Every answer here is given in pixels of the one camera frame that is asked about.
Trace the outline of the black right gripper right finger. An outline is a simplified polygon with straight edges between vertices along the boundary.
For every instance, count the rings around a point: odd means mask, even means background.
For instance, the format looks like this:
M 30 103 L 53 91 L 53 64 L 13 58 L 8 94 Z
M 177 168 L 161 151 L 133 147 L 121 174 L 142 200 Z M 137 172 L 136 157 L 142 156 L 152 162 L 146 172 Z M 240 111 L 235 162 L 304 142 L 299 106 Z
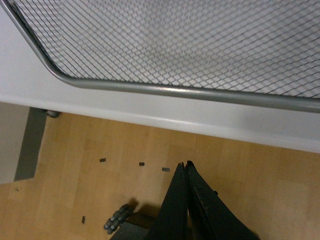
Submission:
M 197 240 L 258 240 L 219 198 L 197 171 L 194 163 L 185 166 L 188 211 Z

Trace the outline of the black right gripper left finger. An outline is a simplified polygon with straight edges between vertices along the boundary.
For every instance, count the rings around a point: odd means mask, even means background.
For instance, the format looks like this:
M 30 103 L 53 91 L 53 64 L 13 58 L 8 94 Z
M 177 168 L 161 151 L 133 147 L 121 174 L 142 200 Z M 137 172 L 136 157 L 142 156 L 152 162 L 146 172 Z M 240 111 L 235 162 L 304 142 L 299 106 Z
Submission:
M 186 240 L 188 222 L 188 187 L 186 169 L 179 163 L 145 240 Z

